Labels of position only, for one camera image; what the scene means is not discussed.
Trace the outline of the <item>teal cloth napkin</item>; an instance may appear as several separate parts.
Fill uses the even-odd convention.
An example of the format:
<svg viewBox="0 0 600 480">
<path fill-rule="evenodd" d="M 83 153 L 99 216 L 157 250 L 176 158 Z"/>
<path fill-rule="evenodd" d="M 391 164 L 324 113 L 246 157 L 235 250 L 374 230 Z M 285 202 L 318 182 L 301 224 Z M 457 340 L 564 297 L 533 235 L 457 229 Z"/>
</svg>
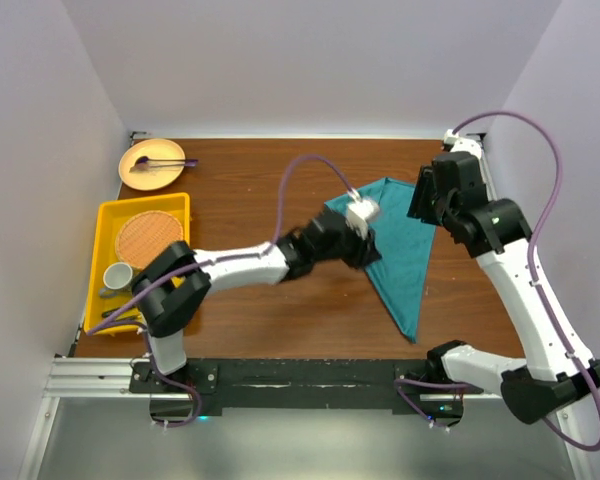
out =
<svg viewBox="0 0 600 480">
<path fill-rule="evenodd" d="M 414 343 L 435 227 L 407 216 L 412 184 L 384 177 L 358 191 L 380 207 L 371 227 L 381 259 L 366 274 L 400 332 Z"/>
</svg>

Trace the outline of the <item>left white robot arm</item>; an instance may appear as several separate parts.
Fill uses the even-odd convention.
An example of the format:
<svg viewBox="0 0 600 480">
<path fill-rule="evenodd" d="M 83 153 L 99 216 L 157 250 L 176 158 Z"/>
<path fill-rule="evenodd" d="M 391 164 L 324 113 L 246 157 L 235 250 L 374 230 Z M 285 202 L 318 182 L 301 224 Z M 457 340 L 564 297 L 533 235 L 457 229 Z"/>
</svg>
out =
<svg viewBox="0 0 600 480">
<path fill-rule="evenodd" d="M 320 262 L 341 260 L 360 270 L 379 260 L 370 226 L 377 215 L 376 207 L 354 205 L 344 214 L 325 207 L 306 226 L 254 247 L 205 251 L 184 241 L 170 244 L 131 282 L 148 329 L 153 382 L 165 392 L 185 385 L 184 329 L 206 297 L 296 280 Z"/>
</svg>

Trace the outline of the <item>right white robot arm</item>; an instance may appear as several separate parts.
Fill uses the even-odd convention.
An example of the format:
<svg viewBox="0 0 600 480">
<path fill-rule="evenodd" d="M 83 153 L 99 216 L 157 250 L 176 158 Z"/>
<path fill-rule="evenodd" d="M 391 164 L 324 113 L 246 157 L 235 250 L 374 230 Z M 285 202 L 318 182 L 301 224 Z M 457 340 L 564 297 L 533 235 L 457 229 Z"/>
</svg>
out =
<svg viewBox="0 0 600 480">
<path fill-rule="evenodd" d="M 488 198 L 476 156 L 446 152 L 422 167 L 408 215 L 445 228 L 465 246 L 495 287 L 524 352 L 503 357 L 459 340 L 437 346 L 426 360 L 432 390 L 470 384 L 500 395 L 519 421 L 533 424 L 600 387 L 600 359 L 571 327 L 539 259 L 527 256 L 532 232 L 524 215 L 510 199 Z"/>
</svg>

